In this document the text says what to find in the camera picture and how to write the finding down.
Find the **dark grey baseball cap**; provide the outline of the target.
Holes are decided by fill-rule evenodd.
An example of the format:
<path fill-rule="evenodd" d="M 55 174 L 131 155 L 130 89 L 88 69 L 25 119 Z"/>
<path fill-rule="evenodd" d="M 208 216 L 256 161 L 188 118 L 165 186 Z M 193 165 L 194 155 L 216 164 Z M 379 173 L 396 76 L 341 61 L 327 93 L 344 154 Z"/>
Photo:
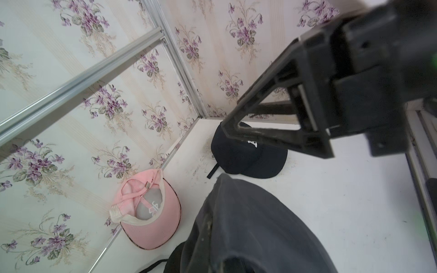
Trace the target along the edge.
<path fill-rule="evenodd" d="M 334 273 L 317 236 L 267 190 L 217 178 L 184 244 L 183 273 Z"/>

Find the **black cap white letter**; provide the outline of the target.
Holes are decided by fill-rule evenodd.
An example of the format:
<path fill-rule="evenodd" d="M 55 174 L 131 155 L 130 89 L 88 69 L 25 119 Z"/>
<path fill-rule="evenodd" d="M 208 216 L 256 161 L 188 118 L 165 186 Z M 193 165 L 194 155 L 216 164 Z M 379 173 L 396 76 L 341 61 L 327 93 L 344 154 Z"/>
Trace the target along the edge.
<path fill-rule="evenodd" d="M 207 175 L 210 179 L 218 168 L 230 175 L 244 175 L 256 179 L 269 179 L 283 169 L 287 149 L 280 149 L 253 141 L 239 141 L 228 138 L 218 126 L 211 143 L 216 165 Z"/>

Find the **pink cap back wall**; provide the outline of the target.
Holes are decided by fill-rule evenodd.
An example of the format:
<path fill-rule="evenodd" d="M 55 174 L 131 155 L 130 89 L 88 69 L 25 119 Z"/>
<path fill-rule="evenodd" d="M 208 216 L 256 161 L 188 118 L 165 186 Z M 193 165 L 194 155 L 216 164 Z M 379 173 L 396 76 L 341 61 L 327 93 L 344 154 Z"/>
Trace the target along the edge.
<path fill-rule="evenodd" d="M 181 213 L 180 200 L 162 169 L 148 169 L 127 178 L 109 209 L 111 220 L 145 250 L 164 245 L 175 234 Z"/>

